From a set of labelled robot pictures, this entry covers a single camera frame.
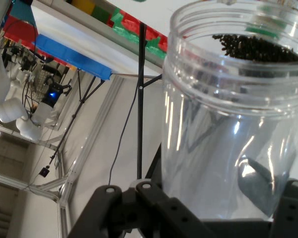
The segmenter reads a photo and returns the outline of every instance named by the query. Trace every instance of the wire mesh basket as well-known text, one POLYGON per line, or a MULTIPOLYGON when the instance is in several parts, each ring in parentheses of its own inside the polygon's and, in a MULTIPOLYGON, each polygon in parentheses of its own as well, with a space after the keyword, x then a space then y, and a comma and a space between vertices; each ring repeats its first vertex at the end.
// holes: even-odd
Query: wire mesh basket
POLYGON ((34 78, 34 81, 30 82, 29 90, 26 90, 26 95, 32 100, 40 102, 49 89, 49 85, 45 84, 48 76, 53 76, 54 81, 57 83, 61 82, 62 75, 56 68, 43 65, 41 71, 34 78))

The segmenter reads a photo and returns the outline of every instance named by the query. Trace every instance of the jar rim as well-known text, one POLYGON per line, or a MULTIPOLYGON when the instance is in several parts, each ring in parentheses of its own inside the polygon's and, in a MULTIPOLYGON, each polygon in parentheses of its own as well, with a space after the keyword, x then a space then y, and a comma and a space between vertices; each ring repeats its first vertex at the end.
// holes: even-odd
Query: jar rim
MULTIPOLYGON (((263 2, 260 1, 245 1, 245 0, 237 0, 237 3, 244 3, 244 4, 252 4, 252 5, 259 5, 262 4, 263 2)), ((186 44, 186 48, 190 48, 193 52, 196 52, 197 54, 203 54, 203 55, 207 55, 209 58, 212 59, 212 61, 214 62, 218 62, 221 63, 221 61, 225 60, 225 64, 226 65, 231 65, 231 66, 243 66, 243 67, 250 67, 250 60, 244 60, 244 59, 237 59, 237 58, 233 58, 233 57, 229 57, 229 56, 224 56, 224 55, 220 55, 220 54, 216 54, 213 53, 211 51, 208 51, 206 49, 203 49, 193 43, 191 43, 190 41, 188 41, 187 39, 185 39, 178 28, 178 24, 180 23, 180 20, 178 19, 178 17, 180 16, 180 14, 184 13, 186 10, 190 9, 191 7, 195 7, 195 6, 199 6, 199 5, 211 5, 211 4, 219 4, 219 1, 216 0, 211 0, 211 1, 196 1, 193 3, 189 3, 187 5, 184 5, 183 7, 177 9, 170 20, 170 36, 175 37, 177 40, 184 42, 186 44)), ((296 14, 298 15, 298 9, 296 8, 290 8, 287 6, 282 6, 280 4, 277 3, 271 3, 271 2, 264 2, 265 5, 269 5, 271 7, 274 7, 275 9, 282 9, 283 11, 287 11, 287 12, 291 12, 294 13, 296 12, 296 14)), ((251 64, 251 68, 255 69, 255 68, 260 68, 263 71, 270 71, 272 70, 272 68, 275 71, 284 71, 285 68, 287 69, 287 71, 289 70, 298 70, 298 61, 297 62, 252 62, 251 64)))

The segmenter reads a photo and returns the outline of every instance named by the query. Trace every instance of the white wall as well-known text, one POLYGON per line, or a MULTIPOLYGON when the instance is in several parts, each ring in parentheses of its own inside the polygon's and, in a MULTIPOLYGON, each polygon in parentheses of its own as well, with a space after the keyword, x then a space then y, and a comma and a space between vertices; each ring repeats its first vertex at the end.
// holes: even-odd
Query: white wall
POLYGON ((0 155, 11 160, 16 160, 18 162, 24 163, 26 158, 26 148, 21 147, 17 144, 5 141, 0 137, 0 155))
POLYGON ((0 174, 13 177, 15 179, 22 178, 23 163, 17 160, 0 155, 0 174))
POLYGON ((11 215, 17 200, 18 191, 0 186, 0 212, 11 215))
MULTIPOLYGON (((49 132, 45 133, 46 139, 49 135, 49 132)), ((49 157, 53 154, 52 150, 46 148, 43 151, 43 148, 43 146, 35 144, 29 146, 26 155, 29 160, 25 165, 24 181, 43 184, 56 178, 53 167, 51 167, 47 179, 37 176, 39 171, 48 164, 49 157)), ((57 238, 57 223, 57 205, 55 202, 45 197, 20 191, 7 237, 57 238)))

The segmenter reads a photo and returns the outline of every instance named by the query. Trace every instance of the black seeds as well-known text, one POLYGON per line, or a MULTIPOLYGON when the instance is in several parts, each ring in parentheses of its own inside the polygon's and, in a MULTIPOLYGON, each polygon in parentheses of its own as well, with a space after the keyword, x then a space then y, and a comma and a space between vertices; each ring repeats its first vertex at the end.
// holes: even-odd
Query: black seeds
POLYGON ((294 50, 273 44, 262 38, 237 36, 237 35, 214 35, 224 46, 226 56, 252 60, 253 62, 296 62, 298 55, 294 50))

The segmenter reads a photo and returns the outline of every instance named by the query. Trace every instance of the yellow panel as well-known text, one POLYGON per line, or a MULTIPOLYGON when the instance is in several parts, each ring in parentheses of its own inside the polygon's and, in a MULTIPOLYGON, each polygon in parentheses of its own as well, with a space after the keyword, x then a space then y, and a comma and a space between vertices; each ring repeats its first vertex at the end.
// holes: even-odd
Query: yellow panel
POLYGON ((89 0, 73 0, 72 5, 77 7, 79 10, 86 12, 88 15, 91 15, 95 8, 95 4, 89 0))

